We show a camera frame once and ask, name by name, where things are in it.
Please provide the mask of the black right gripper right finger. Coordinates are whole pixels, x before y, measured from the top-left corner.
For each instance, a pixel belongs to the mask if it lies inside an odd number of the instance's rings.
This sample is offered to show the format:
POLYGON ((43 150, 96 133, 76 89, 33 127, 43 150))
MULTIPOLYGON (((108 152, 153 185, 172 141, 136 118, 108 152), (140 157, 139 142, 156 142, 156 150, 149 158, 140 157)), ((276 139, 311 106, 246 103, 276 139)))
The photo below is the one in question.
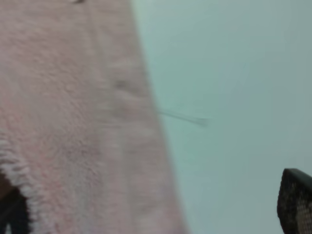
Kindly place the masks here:
POLYGON ((284 169, 277 200, 284 234, 312 234, 312 177, 295 168, 284 169))

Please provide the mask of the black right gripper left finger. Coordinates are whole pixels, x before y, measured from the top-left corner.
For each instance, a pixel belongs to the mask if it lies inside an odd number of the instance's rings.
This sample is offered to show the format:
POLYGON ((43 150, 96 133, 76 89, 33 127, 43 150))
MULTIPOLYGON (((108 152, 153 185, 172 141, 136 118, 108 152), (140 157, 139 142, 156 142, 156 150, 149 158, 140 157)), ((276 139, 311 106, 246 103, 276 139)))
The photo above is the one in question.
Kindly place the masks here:
POLYGON ((0 233, 29 234, 26 198, 3 173, 0 174, 0 233))

